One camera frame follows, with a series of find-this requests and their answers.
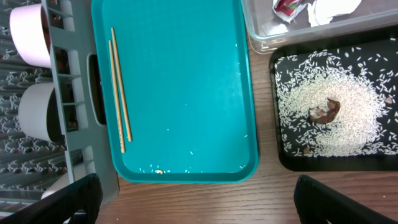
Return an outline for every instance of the white rice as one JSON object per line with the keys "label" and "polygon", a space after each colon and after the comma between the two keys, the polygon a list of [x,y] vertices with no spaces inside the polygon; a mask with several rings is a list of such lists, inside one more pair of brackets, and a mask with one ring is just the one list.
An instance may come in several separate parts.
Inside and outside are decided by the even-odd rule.
{"label": "white rice", "polygon": [[[291,153],[294,156],[310,157],[357,156],[375,154],[377,151],[395,154],[395,150],[392,150],[395,145],[372,143],[383,136],[382,126],[377,122],[377,118],[388,113],[384,104],[384,94],[378,92],[389,91],[383,83],[389,82],[388,78],[393,77],[394,72],[389,72],[385,79],[379,79],[381,88],[377,89],[381,90],[376,91],[373,82],[365,76],[367,73],[373,74],[368,72],[363,64],[358,64],[361,74],[355,77],[351,72],[351,65],[348,68],[341,65],[338,68],[330,67],[332,62],[337,60],[335,56],[328,58],[329,63],[326,61],[326,64],[329,65],[326,67],[315,66],[311,59],[312,55],[318,54],[310,54],[308,59],[300,64],[302,69],[290,72],[290,79],[286,82],[280,82],[281,73],[277,72],[275,75],[281,127],[298,133],[296,142],[303,148],[308,145],[311,149],[307,154],[300,152],[300,149],[294,149]],[[308,123],[309,109],[326,106],[328,98],[341,103],[336,118],[328,124]],[[292,142],[288,142],[286,134],[282,135],[282,140],[285,151],[292,148]]]}

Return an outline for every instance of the drying rack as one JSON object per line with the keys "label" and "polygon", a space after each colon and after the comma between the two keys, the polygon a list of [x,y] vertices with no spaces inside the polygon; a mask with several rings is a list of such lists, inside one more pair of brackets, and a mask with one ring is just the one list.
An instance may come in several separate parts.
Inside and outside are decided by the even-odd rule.
{"label": "drying rack", "polygon": [[[51,21],[54,17],[62,18],[63,29],[49,24],[52,42],[50,58],[53,78],[52,80],[48,79],[54,83],[58,117],[62,134],[65,137],[66,150],[49,156],[55,157],[65,153],[68,170],[65,175],[68,175],[70,184],[76,181],[76,170],[84,170],[83,176],[97,173],[103,189],[102,203],[106,203],[117,197],[119,185],[118,176],[111,159],[108,131],[106,125],[99,122],[98,107],[95,103],[98,102],[98,98],[100,98],[98,95],[100,94],[95,91],[95,88],[98,88],[93,83],[96,70],[93,69],[94,65],[90,63],[96,60],[95,39],[91,21],[91,0],[56,0],[56,4],[53,2],[52,0],[42,0],[47,21]],[[58,68],[56,52],[60,50],[67,53],[68,73],[62,73]],[[68,85],[68,93],[65,93],[65,85]],[[65,94],[73,95],[73,101],[65,101]],[[77,128],[68,127],[68,116],[70,115],[68,111],[71,108],[76,114]],[[82,155],[83,162],[77,163],[75,161],[77,154]],[[29,177],[26,176],[25,179],[24,176],[20,176],[18,180],[29,182],[30,179],[40,179],[40,173],[28,175]],[[42,185],[48,184],[47,179],[42,180]],[[35,203],[40,200],[43,192],[30,189],[1,190],[0,216],[11,215]]]}

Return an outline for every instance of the chopstick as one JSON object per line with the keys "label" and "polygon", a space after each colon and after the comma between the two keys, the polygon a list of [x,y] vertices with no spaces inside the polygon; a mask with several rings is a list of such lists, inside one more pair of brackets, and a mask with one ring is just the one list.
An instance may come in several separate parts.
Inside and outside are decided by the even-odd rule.
{"label": "chopstick", "polygon": [[118,84],[119,84],[119,89],[120,89],[120,95],[122,97],[122,107],[123,107],[123,114],[124,114],[124,122],[126,123],[127,138],[128,138],[128,140],[130,142],[130,141],[132,141],[131,129],[130,129],[130,120],[129,120],[129,115],[127,113],[126,97],[124,97],[124,87],[123,87],[122,74],[121,74],[121,70],[120,70],[118,45],[116,43],[116,36],[114,34],[113,27],[112,27],[112,42],[113,42],[113,50],[114,50],[114,59],[115,59],[115,62],[116,62],[116,71],[118,72]]}
{"label": "chopstick", "polygon": [[113,96],[114,96],[114,101],[115,101],[115,106],[116,106],[116,116],[118,119],[120,148],[122,150],[122,153],[124,153],[124,152],[126,152],[126,149],[124,148],[122,116],[120,114],[119,93],[118,93],[118,85],[116,83],[116,72],[114,70],[113,50],[112,50],[112,42],[111,41],[109,41],[109,57],[111,58]]}

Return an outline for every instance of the plastic tray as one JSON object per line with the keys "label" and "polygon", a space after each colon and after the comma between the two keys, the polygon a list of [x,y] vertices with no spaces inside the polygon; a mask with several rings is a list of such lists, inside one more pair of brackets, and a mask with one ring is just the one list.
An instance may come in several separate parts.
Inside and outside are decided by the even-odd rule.
{"label": "plastic tray", "polygon": [[[398,170],[396,155],[385,155],[385,154],[373,154],[373,155],[360,155],[360,156],[349,156],[349,157],[295,157],[290,152],[284,151],[284,145],[281,138],[281,128],[279,124],[279,109],[277,103],[276,94],[276,83],[274,74],[277,71],[275,63],[281,57],[288,55],[297,55],[297,60],[290,64],[279,64],[279,68],[293,70],[297,68],[300,60],[303,60],[301,55],[307,58],[309,53],[314,51],[322,51],[328,49],[328,52],[337,54],[337,48],[341,55],[342,66],[347,67],[353,65],[353,73],[357,74],[360,72],[357,64],[358,57],[361,56],[362,60],[367,61],[369,71],[372,71],[374,76],[369,79],[377,79],[380,75],[380,69],[385,68],[386,70],[398,71],[398,66],[394,63],[394,57],[398,57],[398,41],[390,41],[391,37],[398,37],[397,26],[387,27],[383,29],[376,29],[367,32],[360,32],[357,34],[342,35],[339,37],[327,38],[322,40],[315,40],[310,42],[304,42],[301,44],[288,45],[276,50],[270,59],[270,71],[272,80],[272,93],[274,97],[274,109],[275,109],[275,128],[277,132],[277,145],[279,152],[279,160],[288,169],[294,171],[349,171],[349,170]],[[352,53],[352,48],[356,49],[360,47],[361,50],[357,50]],[[349,52],[349,58],[345,57],[345,52]],[[389,58],[386,62],[380,58],[380,63],[375,63],[376,54],[380,53]],[[393,80],[394,84],[398,82],[397,77]],[[377,119],[378,122],[382,123],[382,127],[388,131],[396,132],[397,123],[394,121],[394,111],[398,110],[397,104],[392,104],[392,112],[389,113],[390,118],[393,122],[388,123],[388,118],[382,117]],[[386,135],[380,141],[385,144],[389,144],[392,140],[389,140]]]}
{"label": "plastic tray", "polygon": [[335,17],[330,24],[316,27],[310,27],[307,8],[289,24],[275,15],[273,0],[242,0],[242,4],[251,46],[260,54],[272,53],[283,45],[398,23],[398,1],[395,0],[362,0],[353,13]]}
{"label": "plastic tray", "polygon": [[[91,11],[117,172],[131,182],[163,183],[251,176],[258,151],[240,2],[93,0]],[[125,138],[124,154],[109,64],[112,27],[133,139]]]}

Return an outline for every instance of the brown debris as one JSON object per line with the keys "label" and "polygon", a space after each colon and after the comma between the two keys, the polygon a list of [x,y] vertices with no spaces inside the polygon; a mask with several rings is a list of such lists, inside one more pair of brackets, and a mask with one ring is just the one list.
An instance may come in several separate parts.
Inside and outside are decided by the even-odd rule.
{"label": "brown debris", "polygon": [[387,97],[386,99],[384,99],[384,102],[388,103],[388,104],[392,104],[392,99],[391,97]]}
{"label": "brown debris", "polygon": [[313,108],[309,110],[310,120],[318,124],[327,124],[332,122],[340,110],[340,102],[328,98],[328,110]]}
{"label": "brown debris", "polygon": [[303,152],[304,152],[304,154],[309,153],[309,152],[310,152],[310,147],[309,147],[309,146],[305,147],[305,148],[303,149]]}

